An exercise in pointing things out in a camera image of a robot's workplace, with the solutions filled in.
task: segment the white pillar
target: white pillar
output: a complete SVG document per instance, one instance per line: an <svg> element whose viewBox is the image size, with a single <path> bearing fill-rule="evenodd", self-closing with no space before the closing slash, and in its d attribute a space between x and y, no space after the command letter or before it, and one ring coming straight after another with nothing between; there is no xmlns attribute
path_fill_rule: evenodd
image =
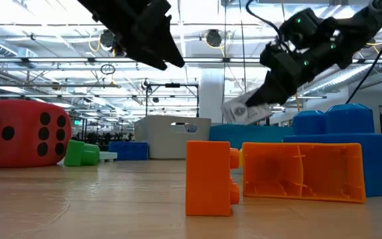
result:
<svg viewBox="0 0 382 239"><path fill-rule="evenodd" d="M200 80L200 117L222 122L223 69L202 69Z"/></svg>

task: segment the green block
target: green block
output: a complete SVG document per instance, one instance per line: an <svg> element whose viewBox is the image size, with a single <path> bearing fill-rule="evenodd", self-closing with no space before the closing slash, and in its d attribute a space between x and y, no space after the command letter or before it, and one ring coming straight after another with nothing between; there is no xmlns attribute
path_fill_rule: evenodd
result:
<svg viewBox="0 0 382 239"><path fill-rule="evenodd" d="M69 140L67 144L65 166L90 166L99 161L99 147L81 141Z"/></svg>

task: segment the black dot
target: black dot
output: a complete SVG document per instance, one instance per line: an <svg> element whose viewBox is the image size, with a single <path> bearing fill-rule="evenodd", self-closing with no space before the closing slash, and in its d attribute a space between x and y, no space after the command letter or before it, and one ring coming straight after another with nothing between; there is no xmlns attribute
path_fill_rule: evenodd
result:
<svg viewBox="0 0 382 239"><path fill-rule="evenodd" d="M56 154L57 155L62 155L63 153L64 153L64 144L57 143L56 144Z"/></svg>
<svg viewBox="0 0 382 239"><path fill-rule="evenodd" d="M10 140L14 137L14 128L11 126L7 126L3 128L3 133L2 133L3 139L5 140Z"/></svg>
<svg viewBox="0 0 382 239"><path fill-rule="evenodd" d="M40 140L47 140L50 137L50 131L46 127L42 127L38 132L38 136Z"/></svg>
<svg viewBox="0 0 382 239"><path fill-rule="evenodd" d="M40 143L38 145L38 155L39 156L45 156L46 153L48 153L48 146L46 143Z"/></svg>
<svg viewBox="0 0 382 239"><path fill-rule="evenodd" d="M66 136L66 133L64 133L64 130L63 129L59 129L57 130L57 139L59 141L62 141L64 139L64 137Z"/></svg>
<svg viewBox="0 0 382 239"><path fill-rule="evenodd" d="M64 116L58 117L57 125L58 125L58 127L64 127L66 125L66 117L64 117Z"/></svg>
<svg viewBox="0 0 382 239"><path fill-rule="evenodd" d="M40 123L43 125L48 125L51 121L51 116L50 114L44 112L40 115Z"/></svg>

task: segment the black cable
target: black cable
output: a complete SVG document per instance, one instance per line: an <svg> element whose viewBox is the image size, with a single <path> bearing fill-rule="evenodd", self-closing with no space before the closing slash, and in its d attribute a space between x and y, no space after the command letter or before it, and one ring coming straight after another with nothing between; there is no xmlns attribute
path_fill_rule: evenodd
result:
<svg viewBox="0 0 382 239"><path fill-rule="evenodd" d="M355 96L356 92L361 88L362 84L366 81L366 79L369 77L369 75L371 74L372 70L374 69L375 65L377 64L379 58L381 57L382 55L382 48L381 50L378 52L378 55L377 57L375 58L374 62L372 63L371 65L371 68L369 68L369 70L366 72L366 75L362 78L362 80L359 82L359 84L356 86L355 90L351 93L350 97L348 98L348 100L346 101L346 104L348 104L351 99L353 99L353 97Z"/></svg>
<svg viewBox="0 0 382 239"><path fill-rule="evenodd" d="M247 4L245 5L245 10L246 10L250 15L252 15L253 17L259 19L260 21L263 21L264 23L266 23L266 24L268 24L270 27L272 27L272 28L277 32L277 34L278 34L278 41L279 41L279 43L280 43L281 45L283 45L283 46L286 48L286 50L287 50L288 52L291 52L291 50L290 50L290 48L288 47L288 45L285 44L285 42L284 42L284 40L283 40L283 35L282 35L281 32L279 31L278 27L275 26L275 24L273 24L272 22L270 22L270 21L268 21L268 20L266 20L266 19L263 19L263 18L257 16L254 12L252 12L252 11L250 10L250 3L251 3L252 1L254 1L254 0L248 0Z"/></svg>
<svg viewBox="0 0 382 239"><path fill-rule="evenodd" d="M244 47L244 29L243 29L243 13L241 12L241 0L239 2L239 15L241 20L241 39L243 41L243 67L244 67L244 93L247 93L247 83L245 77L245 47Z"/></svg>
<svg viewBox="0 0 382 239"><path fill-rule="evenodd" d="M227 2L225 2L225 21L224 21L224 24L223 24L223 32L224 32L224 44L223 44L223 53L225 54L226 56L226 7L227 7ZM226 73L226 60L224 59L223 60L223 84L222 84L222 104L225 103L225 73Z"/></svg>

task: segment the blue plastic crate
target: blue plastic crate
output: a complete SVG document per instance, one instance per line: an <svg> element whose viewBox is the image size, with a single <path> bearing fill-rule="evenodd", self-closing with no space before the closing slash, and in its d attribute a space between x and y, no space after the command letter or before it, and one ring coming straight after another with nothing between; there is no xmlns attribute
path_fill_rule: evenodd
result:
<svg viewBox="0 0 382 239"><path fill-rule="evenodd" d="M216 125L210 128L210 141L228 141L231 147L241 149L245 142L279 143L292 135L291 127L259 125Z"/></svg>
<svg viewBox="0 0 382 239"><path fill-rule="evenodd" d="M109 152L117 153L117 160L147 160L149 146L141 142L110 142Z"/></svg>
<svg viewBox="0 0 382 239"><path fill-rule="evenodd" d="M382 134L337 133L284 137L285 143L360 143L366 197L382 196Z"/></svg>

